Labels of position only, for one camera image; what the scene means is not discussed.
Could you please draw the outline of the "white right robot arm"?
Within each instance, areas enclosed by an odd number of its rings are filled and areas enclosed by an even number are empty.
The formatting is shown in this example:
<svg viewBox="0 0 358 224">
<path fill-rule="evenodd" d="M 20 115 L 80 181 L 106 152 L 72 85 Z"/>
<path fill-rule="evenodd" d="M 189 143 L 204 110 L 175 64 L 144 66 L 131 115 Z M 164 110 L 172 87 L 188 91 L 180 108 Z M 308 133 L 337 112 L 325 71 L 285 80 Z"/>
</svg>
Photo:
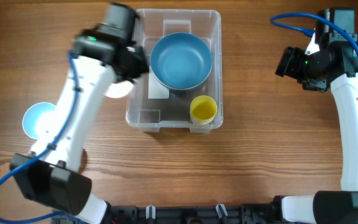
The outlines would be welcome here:
<svg viewBox="0 0 358 224">
<path fill-rule="evenodd" d="M 304 90 L 330 90 L 337 107 L 342 141 L 341 190 L 285 196 L 280 213 L 288 222 L 358 223 L 358 58 L 347 42 L 326 49 L 287 47 L 276 74 L 294 78 Z"/>
</svg>

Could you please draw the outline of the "light blue plastic cup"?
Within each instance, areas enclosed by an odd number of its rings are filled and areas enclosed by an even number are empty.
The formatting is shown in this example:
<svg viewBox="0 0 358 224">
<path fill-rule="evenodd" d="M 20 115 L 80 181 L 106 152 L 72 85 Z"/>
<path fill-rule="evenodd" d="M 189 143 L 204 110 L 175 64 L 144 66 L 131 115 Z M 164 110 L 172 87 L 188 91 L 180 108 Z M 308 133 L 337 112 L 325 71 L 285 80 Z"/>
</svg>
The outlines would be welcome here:
<svg viewBox="0 0 358 224">
<path fill-rule="evenodd" d="M 38 139 L 46 133 L 48 121 L 55 111 L 55 105 L 48 102 L 40 102 L 32 105 L 24 114 L 22 119 L 22 129 L 25 134 Z"/>
</svg>

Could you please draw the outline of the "pink plastic cup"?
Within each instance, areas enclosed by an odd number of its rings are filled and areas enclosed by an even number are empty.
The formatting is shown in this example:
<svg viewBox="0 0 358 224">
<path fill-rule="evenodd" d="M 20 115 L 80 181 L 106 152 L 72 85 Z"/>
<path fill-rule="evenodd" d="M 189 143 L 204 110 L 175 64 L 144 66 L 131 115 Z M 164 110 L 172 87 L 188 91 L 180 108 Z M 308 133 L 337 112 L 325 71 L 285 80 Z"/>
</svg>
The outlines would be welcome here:
<svg viewBox="0 0 358 224">
<path fill-rule="evenodd" d="M 104 95 L 108 98 L 114 98 L 114 99 L 124 98 L 132 91 L 133 87 L 134 84 L 130 81 L 112 83 L 109 85 Z"/>
</svg>

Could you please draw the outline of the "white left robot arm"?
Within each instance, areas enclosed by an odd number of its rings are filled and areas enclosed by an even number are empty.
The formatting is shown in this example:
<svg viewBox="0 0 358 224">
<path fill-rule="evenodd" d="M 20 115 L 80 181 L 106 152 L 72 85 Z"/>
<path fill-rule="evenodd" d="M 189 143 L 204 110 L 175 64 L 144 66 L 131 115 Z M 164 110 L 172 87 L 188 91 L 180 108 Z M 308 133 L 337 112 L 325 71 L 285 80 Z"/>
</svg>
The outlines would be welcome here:
<svg viewBox="0 0 358 224">
<path fill-rule="evenodd" d="M 86 135 L 108 88 L 149 71 L 133 32 L 100 24 L 76 36 L 67 80 L 45 133 L 29 155 L 15 154 L 10 164 L 26 199 L 86 223 L 107 220 L 110 204 L 92 194 L 91 179 L 79 169 Z"/>
</svg>

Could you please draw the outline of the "yellow plastic cup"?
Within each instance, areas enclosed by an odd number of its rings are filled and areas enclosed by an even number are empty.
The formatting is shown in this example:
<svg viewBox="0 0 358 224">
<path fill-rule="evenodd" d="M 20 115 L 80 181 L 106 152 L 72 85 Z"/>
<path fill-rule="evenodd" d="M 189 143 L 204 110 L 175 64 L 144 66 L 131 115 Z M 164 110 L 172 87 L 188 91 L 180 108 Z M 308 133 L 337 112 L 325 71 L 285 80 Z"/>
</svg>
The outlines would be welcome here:
<svg viewBox="0 0 358 224">
<path fill-rule="evenodd" d="M 190 104 L 190 116 L 198 119 L 211 119 L 218 112 L 217 103 L 208 95 L 194 98 Z"/>
</svg>

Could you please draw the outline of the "blue bowl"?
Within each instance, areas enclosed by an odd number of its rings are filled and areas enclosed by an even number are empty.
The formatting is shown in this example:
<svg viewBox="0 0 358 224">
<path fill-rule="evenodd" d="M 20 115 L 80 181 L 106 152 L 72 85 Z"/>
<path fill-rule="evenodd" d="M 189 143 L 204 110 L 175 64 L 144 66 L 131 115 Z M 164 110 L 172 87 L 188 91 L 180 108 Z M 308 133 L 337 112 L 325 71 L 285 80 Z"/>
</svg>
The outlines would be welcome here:
<svg viewBox="0 0 358 224">
<path fill-rule="evenodd" d="M 198 88 L 208 79 L 212 66 L 213 58 L 207 44 L 184 32 L 163 37 L 150 54 L 155 79 L 170 90 Z"/>
</svg>

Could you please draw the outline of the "cream plastic cup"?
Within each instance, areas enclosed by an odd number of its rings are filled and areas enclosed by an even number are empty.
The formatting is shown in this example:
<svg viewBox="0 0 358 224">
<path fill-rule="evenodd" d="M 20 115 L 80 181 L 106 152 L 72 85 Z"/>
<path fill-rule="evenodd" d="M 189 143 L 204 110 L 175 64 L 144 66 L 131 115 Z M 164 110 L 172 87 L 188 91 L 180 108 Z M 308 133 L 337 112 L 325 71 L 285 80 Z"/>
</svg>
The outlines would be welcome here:
<svg viewBox="0 0 358 224">
<path fill-rule="evenodd" d="M 200 124 L 200 125 L 204 125 L 204 124 L 209 124 L 210 122 L 212 122 L 214 118 L 211 119 L 198 119 L 195 117 L 191 117 L 191 121 L 193 124 Z"/>
</svg>

